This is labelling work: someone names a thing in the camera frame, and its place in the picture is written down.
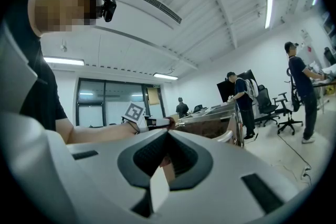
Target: person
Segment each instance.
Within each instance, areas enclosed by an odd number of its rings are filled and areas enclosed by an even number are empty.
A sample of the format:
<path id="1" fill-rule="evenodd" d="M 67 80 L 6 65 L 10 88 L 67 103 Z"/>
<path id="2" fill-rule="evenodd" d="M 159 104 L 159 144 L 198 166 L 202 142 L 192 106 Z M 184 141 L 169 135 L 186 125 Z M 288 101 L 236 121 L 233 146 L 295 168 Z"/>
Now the person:
<path id="1" fill-rule="evenodd" d="M 235 95 L 233 98 L 229 99 L 228 102 L 233 102 L 237 100 L 237 104 L 242 115 L 241 120 L 246 127 L 246 136 L 244 139 L 250 139 L 255 135 L 254 129 L 254 114 L 252 102 L 253 100 L 246 93 L 247 86 L 242 78 L 237 77 L 234 72 L 229 72 L 227 74 L 227 79 L 235 84 Z"/>
<path id="2" fill-rule="evenodd" d="M 185 103 L 183 103 L 182 97 L 179 97 L 178 101 L 179 101 L 179 104 L 176 107 L 176 112 L 179 114 L 179 118 L 181 119 L 184 117 L 184 115 L 187 114 L 189 108 Z"/>
<path id="3" fill-rule="evenodd" d="M 101 3 L 101 0 L 14 0 L 4 17 L 38 77 L 20 114 L 36 119 L 47 130 L 56 131 L 67 144 L 118 140 L 138 132 L 133 122 L 98 129 L 73 126 L 60 104 L 54 73 L 43 58 L 42 35 L 71 31 L 74 25 L 94 24 Z"/>
<path id="4" fill-rule="evenodd" d="M 285 51 L 289 57 L 289 70 L 305 107 L 306 127 L 304 128 L 302 143 L 307 144 L 315 141 L 312 135 L 317 117 L 317 98 L 310 78 L 324 80 L 325 76 L 311 72 L 302 59 L 296 56 L 296 48 L 297 45 L 292 42 L 285 43 Z"/>

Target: desk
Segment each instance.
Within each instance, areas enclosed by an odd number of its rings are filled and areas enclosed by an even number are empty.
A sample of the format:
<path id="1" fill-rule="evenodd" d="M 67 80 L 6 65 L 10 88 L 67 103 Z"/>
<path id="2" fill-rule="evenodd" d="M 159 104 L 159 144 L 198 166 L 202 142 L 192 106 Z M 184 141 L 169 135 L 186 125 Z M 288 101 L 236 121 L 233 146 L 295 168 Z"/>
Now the desk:
<path id="1" fill-rule="evenodd" d="M 322 91 L 322 87 L 325 86 L 336 86 L 336 79 L 334 79 L 333 81 L 330 81 L 329 83 L 320 83 L 320 84 L 313 84 L 314 88 L 320 88 L 320 100 L 321 101 L 321 107 L 322 107 L 322 113 L 324 114 L 324 101 L 323 101 L 323 91 Z"/>

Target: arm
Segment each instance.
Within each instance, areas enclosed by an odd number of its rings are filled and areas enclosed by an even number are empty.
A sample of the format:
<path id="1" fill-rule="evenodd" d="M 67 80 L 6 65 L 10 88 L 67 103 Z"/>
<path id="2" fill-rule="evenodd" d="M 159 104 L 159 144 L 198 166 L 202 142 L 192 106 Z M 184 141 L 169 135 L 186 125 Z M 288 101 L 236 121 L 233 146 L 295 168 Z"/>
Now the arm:
<path id="1" fill-rule="evenodd" d="M 238 93 L 233 96 L 234 100 L 242 97 L 245 94 L 245 82 L 242 79 L 237 79 L 235 87 Z"/>
<path id="2" fill-rule="evenodd" d="M 303 72 L 308 78 L 324 80 L 324 75 L 320 75 L 320 74 L 316 74 L 316 73 L 314 73 L 314 72 L 311 72 L 308 68 L 303 69 L 302 72 Z"/>
<path id="3" fill-rule="evenodd" d="M 138 126 L 130 122 L 111 125 L 102 128 L 74 127 L 67 119 L 56 120 L 56 132 L 59 133 L 66 144 L 103 142 L 124 139 L 136 134 Z"/>
<path id="4" fill-rule="evenodd" d="M 305 63 L 302 61 L 300 57 L 295 57 L 295 59 L 292 60 L 293 68 L 297 70 L 301 70 L 308 78 L 312 79 L 324 79 L 324 75 L 316 74 L 314 72 L 311 72 L 305 65 Z"/>
<path id="5" fill-rule="evenodd" d="M 233 96 L 234 100 L 237 100 L 238 98 L 242 97 L 245 94 L 245 92 L 239 92 L 235 96 Z"/>

